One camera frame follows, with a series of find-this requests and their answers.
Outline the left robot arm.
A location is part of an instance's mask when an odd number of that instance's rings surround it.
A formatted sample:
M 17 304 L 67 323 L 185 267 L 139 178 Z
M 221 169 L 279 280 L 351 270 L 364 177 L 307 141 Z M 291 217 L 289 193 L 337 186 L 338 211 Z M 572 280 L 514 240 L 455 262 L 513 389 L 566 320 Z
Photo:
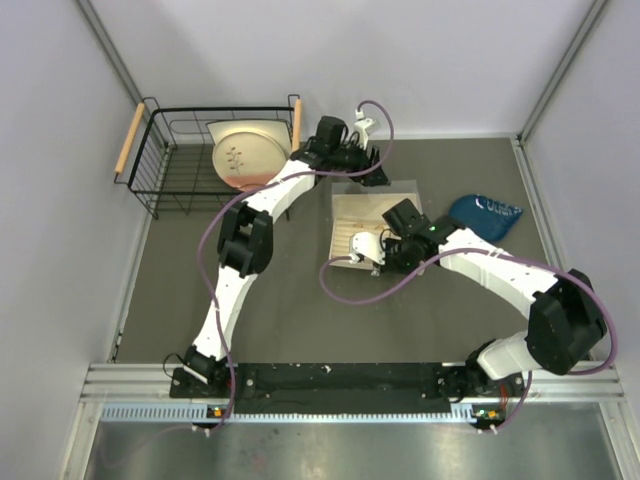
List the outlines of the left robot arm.
M 231 337 L 249 289 L 272 259 L 279 217 L 322 178 L 343 177 L 366 186 L 386 179 L 381 163 L 389 153 L 368 146 L 378 121 L 360 108 L 355 115 L 352 129 L 336 117 L 323 116 L 315 134 L 291 152 L 272 179 L 227 203 L 205 230 L 196 258 L 210 304 L 183 360 L 203 395 L 220 394 L 227 377 L 234 376 Z

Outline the beige ring slot tray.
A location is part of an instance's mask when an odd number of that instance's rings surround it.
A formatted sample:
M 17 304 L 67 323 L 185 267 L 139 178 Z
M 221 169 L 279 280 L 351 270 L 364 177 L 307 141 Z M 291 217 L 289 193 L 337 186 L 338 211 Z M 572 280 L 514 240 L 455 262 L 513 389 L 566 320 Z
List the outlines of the beige ring slot tray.
M 378 239 L 398 239 L 382 218 L 356 220 L 338 217 L 333 224 L 329 258 L 348 256 L 351 237 L 361 232 L 372 233 Z

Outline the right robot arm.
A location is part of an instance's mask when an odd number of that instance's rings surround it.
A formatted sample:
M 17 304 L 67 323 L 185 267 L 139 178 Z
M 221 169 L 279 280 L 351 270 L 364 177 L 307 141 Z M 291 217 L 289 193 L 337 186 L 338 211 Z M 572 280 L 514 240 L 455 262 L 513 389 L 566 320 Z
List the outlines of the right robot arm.
M 383 219 L 392 236 L 383 242 L 381 271 L 410 274 L 437 265 L 485 288 L 526 319 L 526 330 L 491 340 L 468 357 L 466 380 L 474 393 L 490 395 L 504 378 L 524 372 L 571 374 L 607 334 L 606 314 L 582 272 L 547 270 L 502 253 L 449 216 L 429 220 L 409 200 Z

